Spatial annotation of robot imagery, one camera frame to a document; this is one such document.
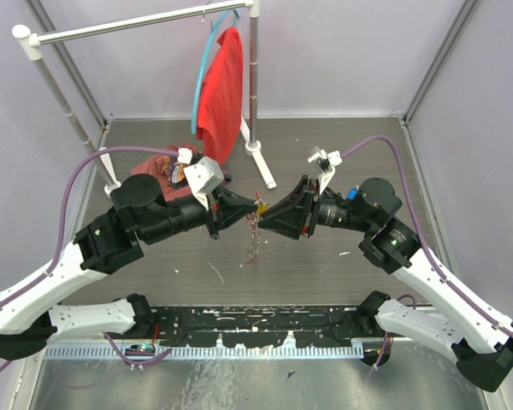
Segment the red handled keyring with keys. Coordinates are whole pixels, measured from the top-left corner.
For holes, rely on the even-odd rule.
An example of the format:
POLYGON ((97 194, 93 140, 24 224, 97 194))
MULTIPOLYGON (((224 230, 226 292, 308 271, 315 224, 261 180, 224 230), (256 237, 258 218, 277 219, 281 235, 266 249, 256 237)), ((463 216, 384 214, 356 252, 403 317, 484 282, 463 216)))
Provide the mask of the red handled keyring with keys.
POLYGON ((255 205, 256 211, 246 216, 247 226, 251 235, 250 246, 245 259, 246 264, 252 264, 257 259, 262 237, 258 223, 262 217, 262 213, 268 209, 268 204, 262 199, 258 191, 255 194, 255 205))

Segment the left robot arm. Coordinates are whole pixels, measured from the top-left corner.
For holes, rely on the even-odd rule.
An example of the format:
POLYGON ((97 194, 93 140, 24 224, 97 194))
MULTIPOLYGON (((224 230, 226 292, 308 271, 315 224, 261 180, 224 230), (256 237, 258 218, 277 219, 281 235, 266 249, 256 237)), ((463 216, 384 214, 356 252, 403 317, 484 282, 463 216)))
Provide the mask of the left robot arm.
POLYGON ((0 358, 18 360, 47 343, 101 333, 128 338, 149 336, 156 326, 144 296, 131 294, 111 303, 66 306, 63 300, 88 284, 141 259, 142 244, 153 244, 204 226, 212 238, 256 212, 257 205, 222 186, 209 206, 194 196, 166 201, 159 182, 147 174, 129 177, 111 194, 113 206, 75 234, 51 273, 35 272, 0 292, 0 358))

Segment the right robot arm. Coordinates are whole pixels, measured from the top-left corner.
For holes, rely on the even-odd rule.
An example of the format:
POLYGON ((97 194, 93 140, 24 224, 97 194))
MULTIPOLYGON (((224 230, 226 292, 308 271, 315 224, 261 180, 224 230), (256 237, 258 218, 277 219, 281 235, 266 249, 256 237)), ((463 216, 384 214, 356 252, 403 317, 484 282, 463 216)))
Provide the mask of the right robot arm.
POLYGON ((408 308, 374 291, 358 307, 367 336, 398 334, 442 354, 474 386, 496 391, 513 369, 513 319, 480 299, 448 271, 419 235, 396 216, 402 201, 382 178, 349 198, 303 176, 291 194, 262 214, 263 230, 298 240, 317 226, 358 231, 358 248, 375 267, 407 284, 438 311, 408 308))

